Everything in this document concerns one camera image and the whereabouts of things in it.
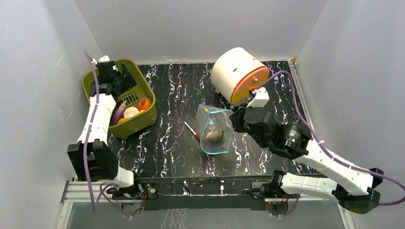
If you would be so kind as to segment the clear zip top bag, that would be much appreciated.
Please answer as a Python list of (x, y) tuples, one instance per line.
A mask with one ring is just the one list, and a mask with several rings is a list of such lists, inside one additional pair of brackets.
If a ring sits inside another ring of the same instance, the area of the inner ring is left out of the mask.
[(233, 111), (199, 104), (197, 111), (200, 147), (208, 155), (227, 154), (233, 140)]

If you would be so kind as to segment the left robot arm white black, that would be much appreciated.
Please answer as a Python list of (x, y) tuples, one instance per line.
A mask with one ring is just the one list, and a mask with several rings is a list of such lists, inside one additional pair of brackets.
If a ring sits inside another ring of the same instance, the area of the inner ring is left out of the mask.
[(92, 79), (89, 90), (89, 112), (78, 140), (67, 149), (68, 157), (79, 181), (87, 183), (105, 182), (110, 185), (104, 193), (115, 199), (139, 198), (143, 186), (130, 170), (122, 168), (108, 146), (108, 131), (119, 120), (114, 109), (124, 76), (117, 65), (107, 56), (99, 60), (88, 57)]

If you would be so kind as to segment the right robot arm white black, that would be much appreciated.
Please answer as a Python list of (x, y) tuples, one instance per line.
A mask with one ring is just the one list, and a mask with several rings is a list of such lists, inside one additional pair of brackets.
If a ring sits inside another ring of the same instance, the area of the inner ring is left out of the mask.
[(229, 119), (235, 132), (249, 134), (260, 147), (325, 176), (305, 177), (278, 170), (269, 183), (253, 184), (249, 194), (258, 198), (304, 194), (337, 202), (357, 214), (366, 214), (381, 204), (375, 188), (382, 179), (339, 164), (335, 154), (328, 157), (307, 128), (279, 124), (275, 115), (263, 107), (240, 108)]

